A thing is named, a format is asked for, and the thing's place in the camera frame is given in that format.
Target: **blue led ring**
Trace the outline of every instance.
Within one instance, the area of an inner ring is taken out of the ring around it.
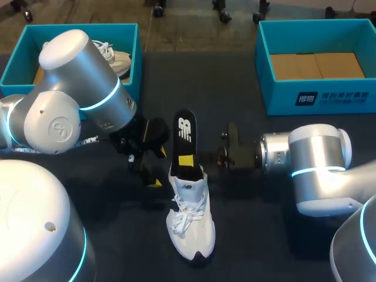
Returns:
[[[14,108],[17,106],[17,104],[18,104],[19,102],[21,102],[22,99],[20,99],[20,100],[18,100],[17,102],[15,102],[15,103],[9,108],[9,110],[8,110],[8,114],[7,114],[7,116],[6,116],[6,129],[7,129],[7,131],[8,131],[8,134],[11,136],[11,138],[13,139],[13,141],[16,142],[18,145],[21,145],[21,144],[18,143],[18,142],[16,141],[16,139],[14,139],[14,137],[13,137],[13,135],[12,135],[12,133],[11,133],[11,128],[10,128],[10,126],[9,126],[9,120],[10,120],[10,118],[11,118],[11,113],[12,113],[12,111],[13,111]]]
[[[80,271],[81,267],[82,267],[82,264],[83,264],[83,260],[85,258],[85,255],[86,255],[86,245],[87,245],[87,239],[86,239],[86,231],[85,231],[85,228],[83,229],[83,235],[85,237],[85,245],[83,247],[83,253],[82,253],[82,257],[81,257],[81,261],[80,261],[80,264],[78,265],[75,273],[73,274],[72,278],[69,279],[68,282],[73,282],[73,280],[76,278],[76,276],[78,275],[78,272]]]
[[[362,239],[363,239],[363,242],[364,242],[365,249],[367,250],[367,252],[370,255],[370,257],[371,257],[372,261],[374,262],[374,264],[376,264],[376,257],[374,255],[373,251],[371,250],[370,244],[368,244],[368,241],[367,241],[367,238],[366,238],[365,232],[364,232],[364,211],[365,211],[366,206],[370,202],[370,200],[371,199],[369,199],[366,202],[366,204],[363,206],[362,211],[360,213],[360,233],[362,235]]]
[[[343,172],[346,169],[344,167],[341,167],[341,166],[311,167],[309,169],[301,169],[301,170],[298,170],[296,172],[293,172],[291,174],[291,177],[294,177],[295,175],[306,173],[306,172],[322,172],[322,171],[326,171],[326,170],[335,170],[335,171],[338,171],[338,172]]]
[[[117,91],[119,86],[120,86],[120,79],[117,78],[117,84],[116,84],[115,88],[111,91],[110,94],[108,94],[107,97],[105,97],[102,101],[98,102],[97,104],[94,104],[94,105],[92,105],[90,107],[86,107],[86,108],[80,108],[80,110],[92,110],[92,109],[97,108],[100,105],[106,103],[115,94],[115,92]]]

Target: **cable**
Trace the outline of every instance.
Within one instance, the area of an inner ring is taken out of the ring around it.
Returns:
[[[87,145],[87,144],[91,144],[91,143],[96,143],[96,142],[99,142],[99,141],[100,140],[98,140],[98,136],[90,137],[90,138],[76,142],[74,144],[73,148],[81,147],[83,145]],[[27,153],[27,154],[40,154],[41,153],[39,151],[30,149],[30,148],[20,148],[20,147],[12,148],[11,150],[2,149],[1,151],[5,152],[5,153],[8,153],[8,152]]]

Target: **floor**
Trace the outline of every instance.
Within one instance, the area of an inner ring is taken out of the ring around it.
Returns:
[[[227,0],[233,20],[219,21],[211,0],[167,0],[163,18],[152,16],[153,0],[28,0],[33,24],[136,22],[145,51],[249,50],[257,27],[254,0]],[[268,19],[323,18],[324,10],[272,4]],[[10,5],[0,7],[0,53],[11,53],[26,22]]]

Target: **teal storage box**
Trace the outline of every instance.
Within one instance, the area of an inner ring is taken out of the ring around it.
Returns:
[[[258,27],[254,59],[268,115],[376,113],[376,29],[368,19],[261,21]],[[271,55],[321,53],[354,53],[365,78],[277,80]]]
[[[42,45],[71,29],[81,29],[91,39],[109,42],[114,50],[132,55],[129,82],[123,84],[131,97],[138,102],[142,76],[142,49],[136,23],[27,25],[0,80],[0,89],[4,96],[28,94],[35,87],[32,82],[39,67],[38,58]]]

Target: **shoe insole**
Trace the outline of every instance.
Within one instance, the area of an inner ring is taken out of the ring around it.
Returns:
[[[173,156],[171,175],[179,179],[198,181],[203,178],[197,161],[197,122],[191,110],[183,109],[173,121]]]

